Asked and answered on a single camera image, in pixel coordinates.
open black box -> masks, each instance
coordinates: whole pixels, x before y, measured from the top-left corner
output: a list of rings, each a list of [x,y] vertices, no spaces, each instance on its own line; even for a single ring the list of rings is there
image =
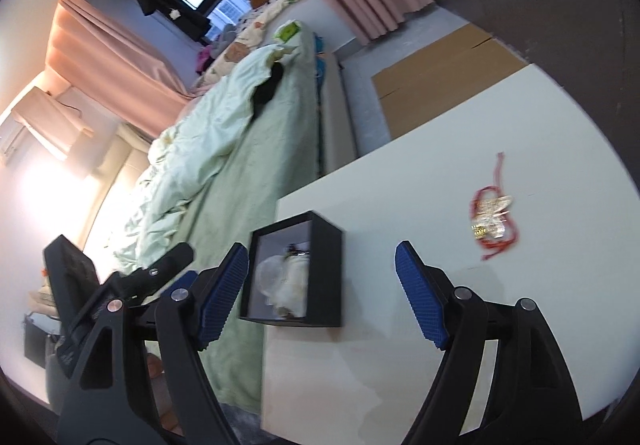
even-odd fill
[[[279,317],[267,297],[254,287],[255,268],[264,259],[282,255],[288,245],[308,250],[306,313]],[[342,325],[342,231],[309,211],[258,229],[249,248],[249,273],[244,282],[239,317],[273,326],[340,327]]]

tile floor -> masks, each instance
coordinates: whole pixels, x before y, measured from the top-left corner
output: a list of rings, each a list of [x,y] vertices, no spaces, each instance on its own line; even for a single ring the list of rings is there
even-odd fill
[[[433,6],[340,62],[359,156],[391,141],[371,80],[373,75],[467,23],[448,10]]]

gold charm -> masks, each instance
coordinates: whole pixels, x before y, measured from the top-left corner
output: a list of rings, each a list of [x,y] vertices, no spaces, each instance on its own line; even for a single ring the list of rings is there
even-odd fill
[[[508,212],[505,209],[511,204],[511,196],[500,196],[496,198],[482,199],[478,202],[477,215],[471,222],[476,239],[482,239],[490,235],[495,239],[504,236],[504,215]]]

blue gripper pad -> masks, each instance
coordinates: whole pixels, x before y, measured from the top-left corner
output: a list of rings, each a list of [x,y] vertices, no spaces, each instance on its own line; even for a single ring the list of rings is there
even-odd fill
[[[422,266],[407,243],[402,242],[396,247],[396,273],[422,334],[436,348],[444,351],[449,341],[449,333],[444,326],[444,307],[425,278]]]
[[[174,283],[162,292],[161,297],[169,297],[174,290],[178,288],[190,289],[193,282],[198,278],[198,273],[195,270],[188,270],[179,279],[176,279]]]
[[[202,303],[198,340],[202,346],[218,340],[229,312],[249,272],[249,254],[236,243],[218,269],[220,276]]]

hand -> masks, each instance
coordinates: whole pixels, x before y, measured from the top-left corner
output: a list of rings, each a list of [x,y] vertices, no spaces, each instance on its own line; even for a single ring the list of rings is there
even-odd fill
[[[164,367],[162,367],[162,361],[151,353],[146,356],[146,367],[148,367],[149,378],[151,378],[151,380],[153,380],[154,378],[158,378],[164,371]],[[174,434],[179,434],[180,436],[184,436],[182,428],[178,424],[178,418],[175,415],[173,409],[169,409],[169,411],[160,415],[160,423],[162,424],[162,427],[167,429],[168,431],[171,431]]]

